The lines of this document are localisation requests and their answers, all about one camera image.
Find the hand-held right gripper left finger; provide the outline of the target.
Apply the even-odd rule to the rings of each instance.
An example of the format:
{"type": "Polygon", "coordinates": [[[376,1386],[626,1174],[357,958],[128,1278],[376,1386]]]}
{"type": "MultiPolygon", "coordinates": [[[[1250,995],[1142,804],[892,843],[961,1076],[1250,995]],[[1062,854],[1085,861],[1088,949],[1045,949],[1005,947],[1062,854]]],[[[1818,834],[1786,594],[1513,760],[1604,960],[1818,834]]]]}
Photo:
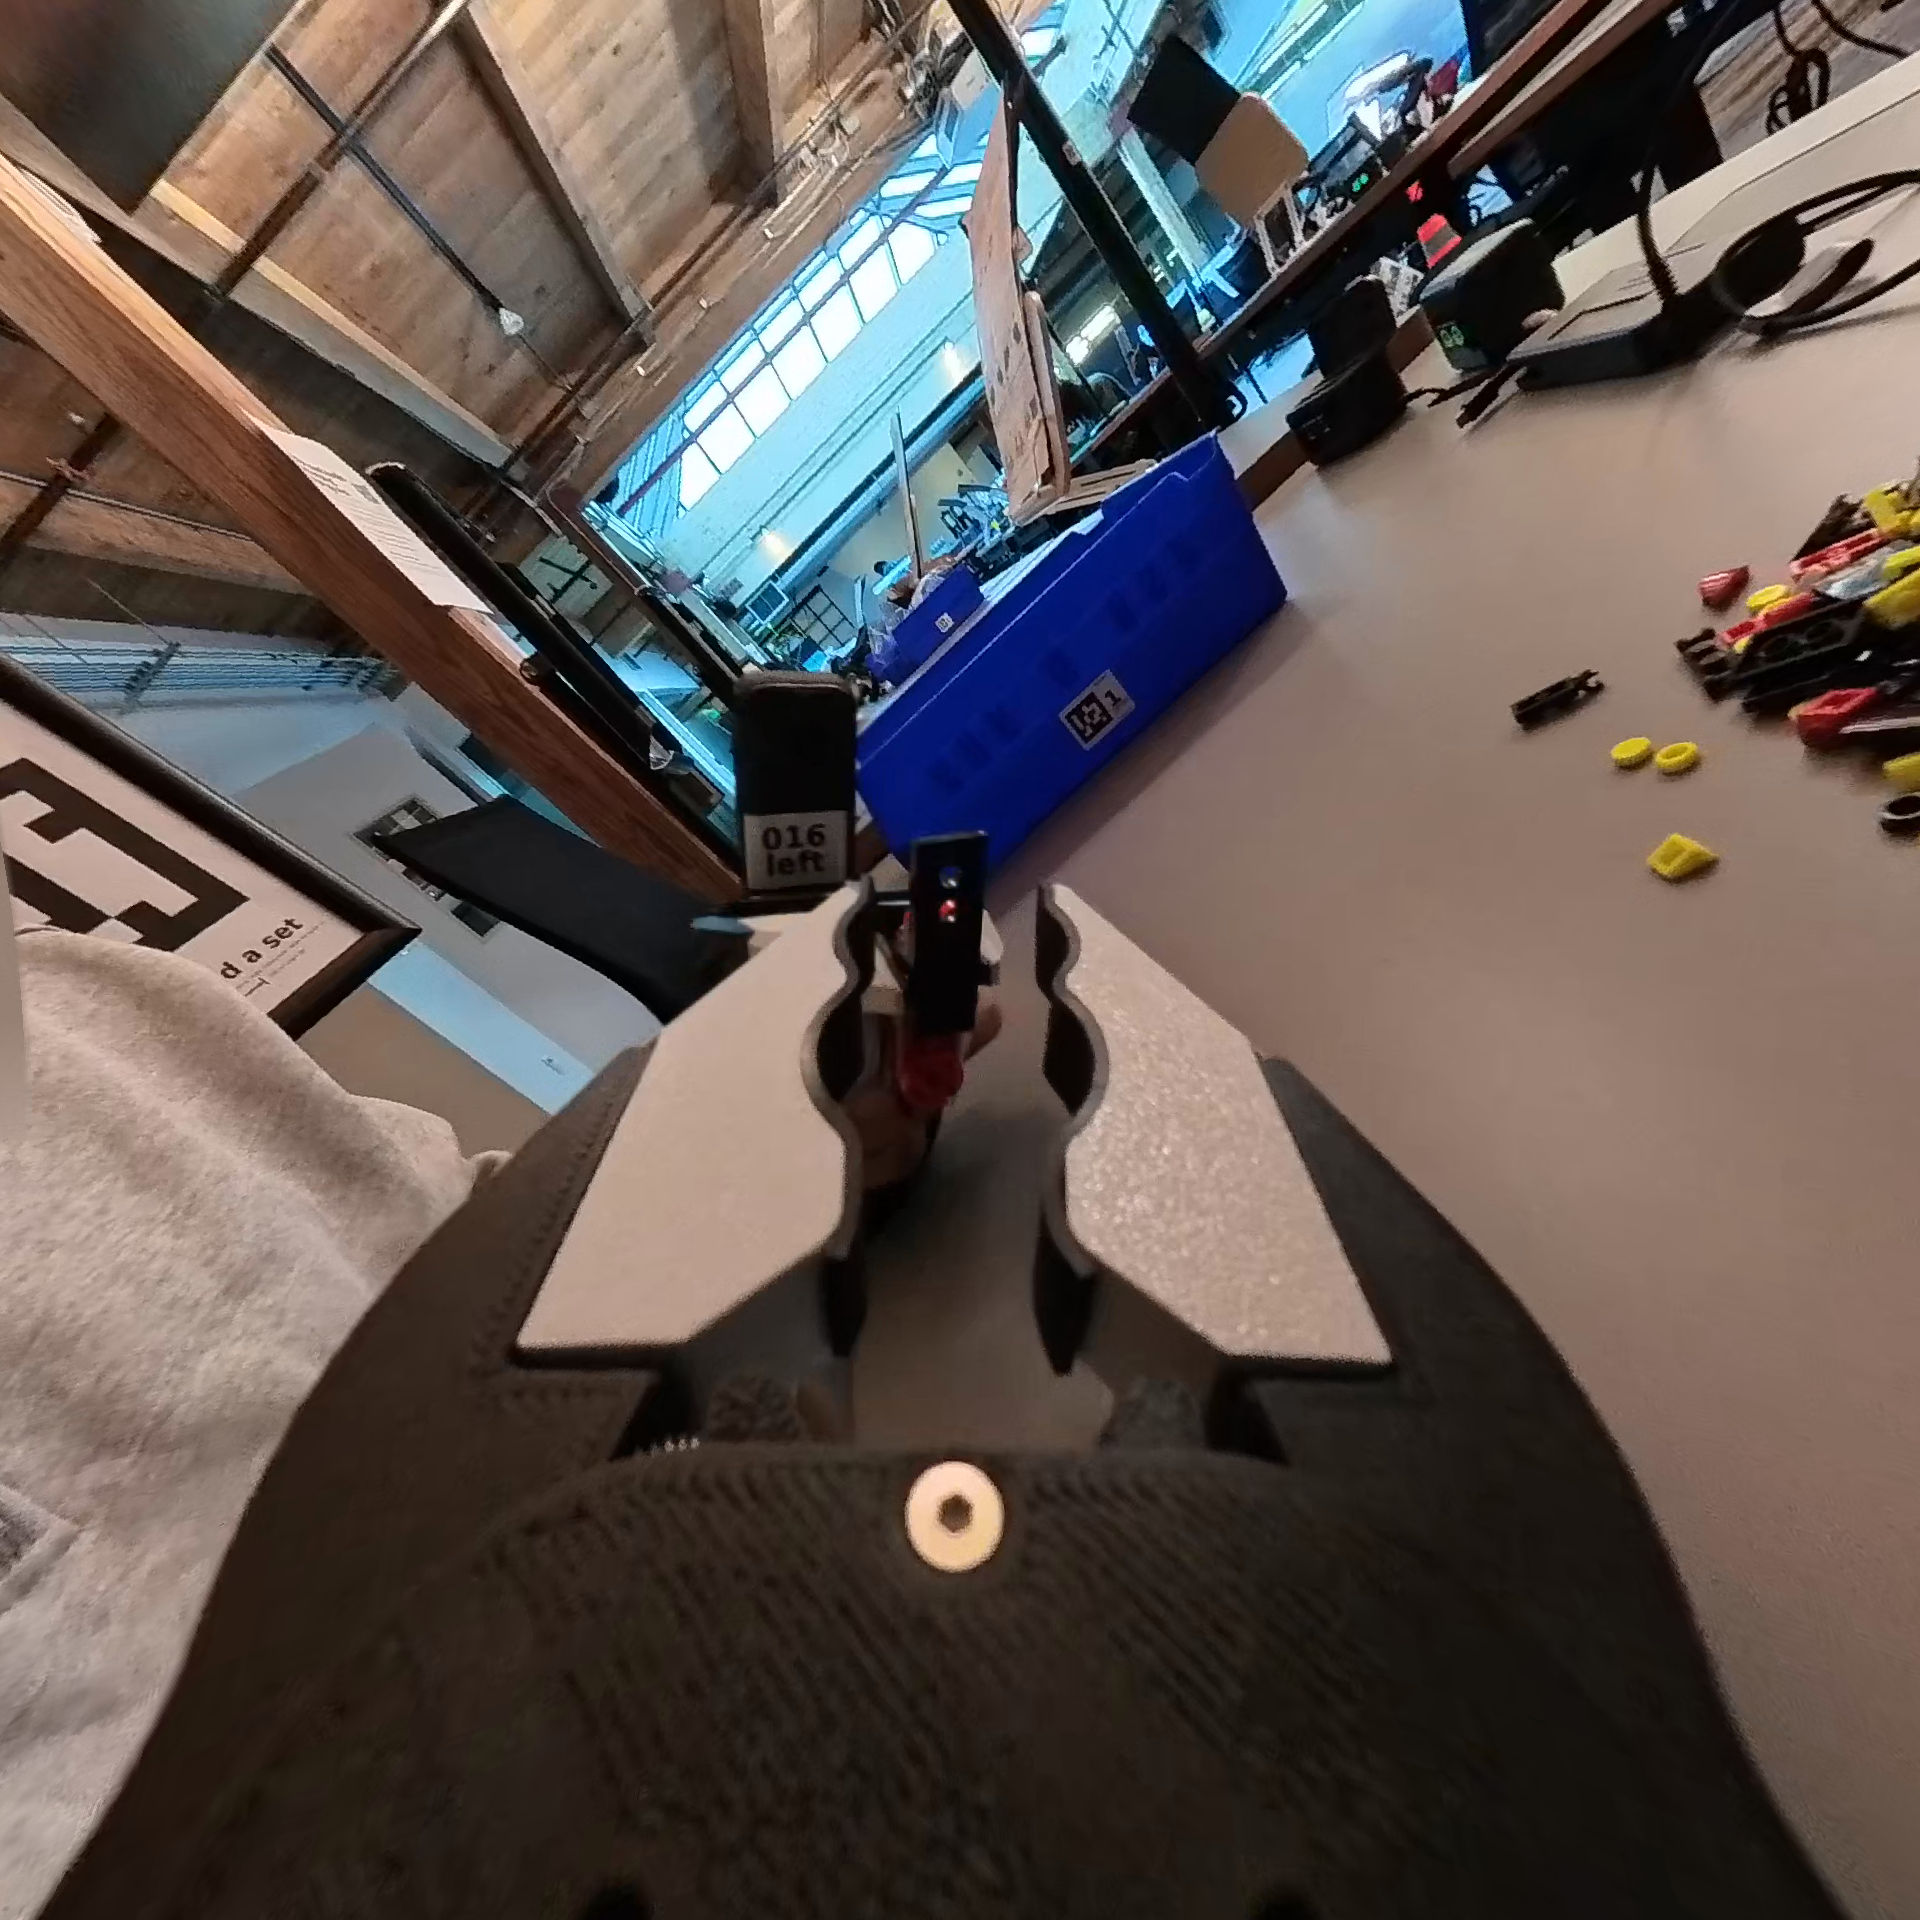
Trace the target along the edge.
{"type": "Polygon", "coordinates": [[[874,887],[842,885],[662,1029],[512,1352],[640,1366],[690,1404],[730,1381],[850,1400],[866,1310],[864,1075],[874,887]]]}

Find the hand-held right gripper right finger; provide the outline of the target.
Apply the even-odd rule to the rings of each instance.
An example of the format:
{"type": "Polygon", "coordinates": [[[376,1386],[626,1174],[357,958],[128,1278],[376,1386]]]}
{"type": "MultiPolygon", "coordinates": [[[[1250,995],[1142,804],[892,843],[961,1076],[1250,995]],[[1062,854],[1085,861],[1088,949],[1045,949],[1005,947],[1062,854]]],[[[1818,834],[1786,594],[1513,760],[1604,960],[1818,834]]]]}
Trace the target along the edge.
{"type": "Polygon", "coordinates": [[[1202,1404],[1282,1376],[1382,1376],[1386,1332],[1257,1046],[1075,888],[1037,895],[1034,1308],[1056,1376],[1202,1404]]]}

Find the black and red lego assembly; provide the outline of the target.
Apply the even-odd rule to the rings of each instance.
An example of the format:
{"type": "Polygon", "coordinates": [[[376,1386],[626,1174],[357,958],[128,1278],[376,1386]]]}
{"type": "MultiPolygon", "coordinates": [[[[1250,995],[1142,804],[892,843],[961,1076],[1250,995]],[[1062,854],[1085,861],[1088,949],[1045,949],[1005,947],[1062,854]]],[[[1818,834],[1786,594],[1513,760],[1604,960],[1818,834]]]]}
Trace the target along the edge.
{"type": "Polygon", "coordinates": [[[993,982],[982,956],[989,836],[939,831],[914,842],[905,888],[882,923],[896,966],[894,1086],[904,1110],[937,1120],[964,1086],[978,1003],[993,982]]]}

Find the pile of lego pieces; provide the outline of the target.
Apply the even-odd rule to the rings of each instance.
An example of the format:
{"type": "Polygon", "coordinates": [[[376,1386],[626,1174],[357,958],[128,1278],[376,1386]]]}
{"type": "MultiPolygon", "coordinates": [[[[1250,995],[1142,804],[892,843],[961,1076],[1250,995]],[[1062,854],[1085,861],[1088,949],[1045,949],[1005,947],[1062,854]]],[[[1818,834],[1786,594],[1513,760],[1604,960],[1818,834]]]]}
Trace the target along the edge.
{"type": "Polygon", "coordinates": [[[1915,476],[1835,496],[1781,580],[1715,615],[1673,645],[1704,696],[1809,752],[1915,752],[1915,476]]]}

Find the person's left hand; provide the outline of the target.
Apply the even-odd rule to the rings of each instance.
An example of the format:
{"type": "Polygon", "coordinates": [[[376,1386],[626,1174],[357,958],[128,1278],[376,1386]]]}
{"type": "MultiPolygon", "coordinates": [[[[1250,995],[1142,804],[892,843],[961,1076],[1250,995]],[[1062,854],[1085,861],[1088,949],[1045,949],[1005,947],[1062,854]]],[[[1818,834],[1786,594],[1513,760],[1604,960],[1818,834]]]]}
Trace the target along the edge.
{"type": "Polygon", "coordinates": [[[929,1158],[966,1069],[1001,1031],[1001,1005],[982,998],[964,1036],[929,1043],[909,1036],[899,1018],[866,1015],[866,1063],[846,1110],[861,1152],[861,1186],[878,1195],[907,1184],[929,1158]]]}

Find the small blue plastic bin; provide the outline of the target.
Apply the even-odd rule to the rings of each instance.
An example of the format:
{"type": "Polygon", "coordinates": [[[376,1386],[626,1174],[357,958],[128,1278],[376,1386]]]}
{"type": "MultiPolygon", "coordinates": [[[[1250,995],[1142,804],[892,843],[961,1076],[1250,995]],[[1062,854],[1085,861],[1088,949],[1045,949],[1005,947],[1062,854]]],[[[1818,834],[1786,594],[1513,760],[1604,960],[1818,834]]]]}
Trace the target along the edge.
{"type": "Polygon", "coordinates": [[[868,669],[885,687],[916,675],[947,643],[985,608],[985,589],[971,559],[944,558],[912,586],[892,624],[874,639],[868,669]]]}

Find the large blue plastic bin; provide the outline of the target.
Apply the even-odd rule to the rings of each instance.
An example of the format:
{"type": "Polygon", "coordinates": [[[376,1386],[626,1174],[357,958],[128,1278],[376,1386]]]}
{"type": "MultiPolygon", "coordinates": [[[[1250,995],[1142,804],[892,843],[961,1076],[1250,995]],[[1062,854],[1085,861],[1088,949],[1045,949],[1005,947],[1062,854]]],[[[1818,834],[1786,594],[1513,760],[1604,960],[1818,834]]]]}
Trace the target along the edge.
{"type": "Polygon", "coordinates": [[[868,709],[856,783],[885,850],[982,831],[1003,867],[1284,600],[1217,436],[1141,471],[868,709]]]}

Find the white paper sheet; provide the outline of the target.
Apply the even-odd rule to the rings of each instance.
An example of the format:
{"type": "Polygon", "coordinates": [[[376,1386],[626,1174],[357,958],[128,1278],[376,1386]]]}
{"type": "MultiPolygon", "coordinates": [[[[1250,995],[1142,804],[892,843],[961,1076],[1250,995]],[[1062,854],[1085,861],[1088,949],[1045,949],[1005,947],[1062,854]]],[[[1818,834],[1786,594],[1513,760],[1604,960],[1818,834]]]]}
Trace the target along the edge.
{"type": "Polygon", "coordinates": [[[491,615],[490,600],[338,452],[286,427],[262,432],[435,608],[491,615]]]}

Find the white framed marker sign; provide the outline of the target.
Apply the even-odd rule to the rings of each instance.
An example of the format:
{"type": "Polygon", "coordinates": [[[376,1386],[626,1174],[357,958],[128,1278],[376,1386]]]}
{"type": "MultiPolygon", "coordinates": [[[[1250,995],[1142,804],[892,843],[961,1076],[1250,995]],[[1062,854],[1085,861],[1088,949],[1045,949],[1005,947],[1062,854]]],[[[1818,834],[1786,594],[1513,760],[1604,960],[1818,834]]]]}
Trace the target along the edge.
{"type": "Polygon", "coordinates": [[[419,926],[27,667],[2,667],[13,928],[170,954],[300,1037],[419,926]]]}

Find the black metal pole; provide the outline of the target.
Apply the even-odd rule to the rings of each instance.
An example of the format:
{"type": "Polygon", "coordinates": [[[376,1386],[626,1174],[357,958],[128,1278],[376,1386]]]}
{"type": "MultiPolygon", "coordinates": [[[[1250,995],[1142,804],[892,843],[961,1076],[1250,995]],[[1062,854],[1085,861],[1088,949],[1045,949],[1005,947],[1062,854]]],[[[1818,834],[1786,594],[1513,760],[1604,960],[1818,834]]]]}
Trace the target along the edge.
{"type": "Polygon", "coordinates": [[[1050,104],[1025,58],[1017,32],[993,3],[950,3],[950,11],[988,74],[998,85],[1014,122],[1030,136],[1050,178],[1062,191],[1062,202],[1073,208],[1075,219],[1084,227],[1093,252],[1108,268],[1125,301],[1145,325],[1147,339],[1160,350],[1172,389],[1182,396],[1196,422],[1202,427],[1233,426],[1240,416],[1236,394],[1221,384],[1213,371],[1201,359],[1194,340],[1184,334],[1116,206],[1084,162],[1065,122],[1050,104]]]}

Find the wooden beam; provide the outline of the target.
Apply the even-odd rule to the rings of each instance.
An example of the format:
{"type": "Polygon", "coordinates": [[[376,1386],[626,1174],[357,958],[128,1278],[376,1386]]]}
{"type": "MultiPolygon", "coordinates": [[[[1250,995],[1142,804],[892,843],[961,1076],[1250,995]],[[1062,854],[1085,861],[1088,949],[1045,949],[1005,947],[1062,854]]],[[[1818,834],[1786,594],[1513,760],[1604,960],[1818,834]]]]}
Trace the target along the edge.
{"type": "Polygon", "coordinates": [[[522,675],[491,615],[435,608],[277,447],[262,400],[145,292],[51,191],[2,162],[2,307],[90,398],[221,502],[316,594],[501,763],[595,842],[710,902],[734,860],[522,675]]]}

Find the black box device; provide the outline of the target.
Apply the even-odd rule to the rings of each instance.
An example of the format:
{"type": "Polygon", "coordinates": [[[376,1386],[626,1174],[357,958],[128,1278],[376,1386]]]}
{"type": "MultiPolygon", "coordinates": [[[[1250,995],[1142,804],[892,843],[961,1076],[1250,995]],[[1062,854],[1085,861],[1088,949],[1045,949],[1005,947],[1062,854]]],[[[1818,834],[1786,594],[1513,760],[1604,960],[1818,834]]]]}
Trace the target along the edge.
{"type": "Polygon", "coordinates": [[[1372,275],[1341,288],[1306,328],[1316,379],[1284,422],[1310,464],[1349,460],[1401,420],[1408,390],[1395,366],[1397,334],[1392,298],[1372,275]]]}

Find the black box with green label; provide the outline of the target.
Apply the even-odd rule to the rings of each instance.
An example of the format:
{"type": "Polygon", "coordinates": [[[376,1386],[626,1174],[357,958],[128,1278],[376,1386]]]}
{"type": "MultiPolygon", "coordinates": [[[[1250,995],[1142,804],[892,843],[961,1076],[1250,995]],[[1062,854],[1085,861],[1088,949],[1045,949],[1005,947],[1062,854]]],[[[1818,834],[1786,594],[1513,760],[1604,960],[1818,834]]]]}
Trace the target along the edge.
{"type": "Polygon", "coordinates": [[[1426,276],[1418,307],[1458,375],[1497,371],[1569,301],[1552,246],[1533,219],[1477,236],[1426,276]]]}

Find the dark flat device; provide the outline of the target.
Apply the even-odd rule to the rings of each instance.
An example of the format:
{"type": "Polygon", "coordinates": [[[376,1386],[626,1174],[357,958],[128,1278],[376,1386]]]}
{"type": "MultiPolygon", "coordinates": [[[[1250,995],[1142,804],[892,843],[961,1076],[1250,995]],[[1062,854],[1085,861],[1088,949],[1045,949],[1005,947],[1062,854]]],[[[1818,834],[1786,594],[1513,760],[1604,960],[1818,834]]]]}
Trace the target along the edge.
{"type": "Polygon", "coordinates": [[[1530,394],[1645,376],[1698,359],[1729,315],[1698,286],[1677,300],[1632,295],[1571,307],[1508,355],[1530,394]]]}

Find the dark flat panel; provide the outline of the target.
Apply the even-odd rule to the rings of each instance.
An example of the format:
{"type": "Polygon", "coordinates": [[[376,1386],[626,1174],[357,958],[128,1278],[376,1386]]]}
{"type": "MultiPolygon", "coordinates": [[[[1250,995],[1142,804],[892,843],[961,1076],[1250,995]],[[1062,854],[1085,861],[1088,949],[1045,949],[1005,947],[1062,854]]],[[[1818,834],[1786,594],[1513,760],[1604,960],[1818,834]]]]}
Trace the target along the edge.
{"type": "Polygon", "coordinates": [[[118,208],[138,208],[292,3],[4,3],[2,91],[118,208]]]}

